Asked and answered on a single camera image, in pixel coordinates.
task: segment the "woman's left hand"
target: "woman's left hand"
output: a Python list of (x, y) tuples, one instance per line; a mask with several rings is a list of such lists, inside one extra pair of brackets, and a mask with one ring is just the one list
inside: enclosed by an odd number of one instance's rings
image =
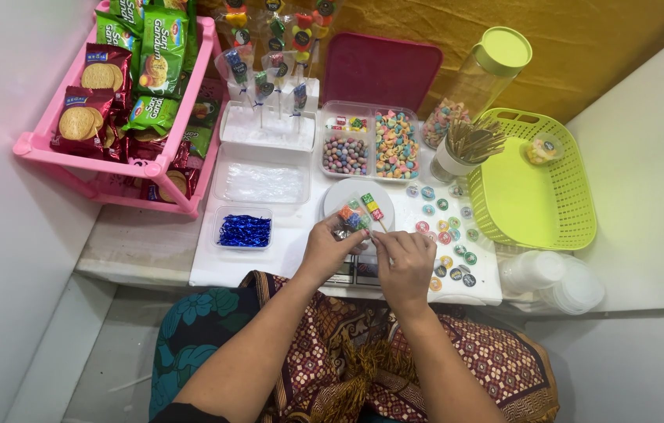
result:
[(358, 255), (361, 249), (367, 247), (361, 245), (369, 237), (367, 229), (359, 230), (342, 241), (337, 241), (332, 231), (341, 223), (342, 220), (334, 215), (314, 225), (308, 234), (306, 253), (296, 272), (297, 276), (309, 278), (320, 287), (339, 270), (347, 255)]

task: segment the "green jar lid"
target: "green jar lid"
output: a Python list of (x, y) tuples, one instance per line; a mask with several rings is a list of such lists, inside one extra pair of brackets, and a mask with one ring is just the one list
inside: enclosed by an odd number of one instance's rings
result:
[(521, 33), (506, 26), (495, 26), (483, 33), (472, 53), (487, 72), (514, 77), (530, 62), (533, 48)]

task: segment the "pink container lid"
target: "pink container lid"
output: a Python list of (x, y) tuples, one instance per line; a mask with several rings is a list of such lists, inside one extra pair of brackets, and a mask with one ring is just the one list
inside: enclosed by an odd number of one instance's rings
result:
[(441, 50), (430, 44), (339, 33), (327, 50), (322, 102), (354, 101), (418, 111), (443, 59)]

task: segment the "mustard yellow cloth backdrop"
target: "mustard yellow cloth backdrop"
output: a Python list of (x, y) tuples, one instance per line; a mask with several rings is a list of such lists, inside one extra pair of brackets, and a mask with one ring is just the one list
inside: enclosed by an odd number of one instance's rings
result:
[[(312, 0), (285, 1), (313, 5)], [(246, 4), (263, 9), (260, 0)], [(199, 0), (199, 13), (208, 15), (220, 6), (220, 0)], [(323, 80), (326, 46), (334, 33), (436, 45), (444, 52), (444, 64), (418, 111), (425, 118), (473, 44), (497, 25), (525, 35), (533, 60), (494, 107), (533, 111), (566, 123), (664, 47), (664, 0), (346, 0), (321, 44), (321, 63), (313, 73)], [(382, 65), (405, 60), (393, 51)]]

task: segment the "hand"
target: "hand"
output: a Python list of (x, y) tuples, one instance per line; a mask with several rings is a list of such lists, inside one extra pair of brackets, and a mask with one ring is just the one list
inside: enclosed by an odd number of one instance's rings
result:
[(308, 277), (320, 287), (339, 270), (347, 255), (359, 255), (360, 250), (368, 247), (361, 245), (369, 237), (367, 229), (337, 241), (332, 231), (341, 223), (342, 219), (334, 215), (314, 225), (308, 234), (306, 253), (296, 275)]
[(413, 318), (429, 310), (426, 297), (436, 244), (423, 234), (404, 231), (374, 232), (373, 242), (384, 298), (397, 318)]

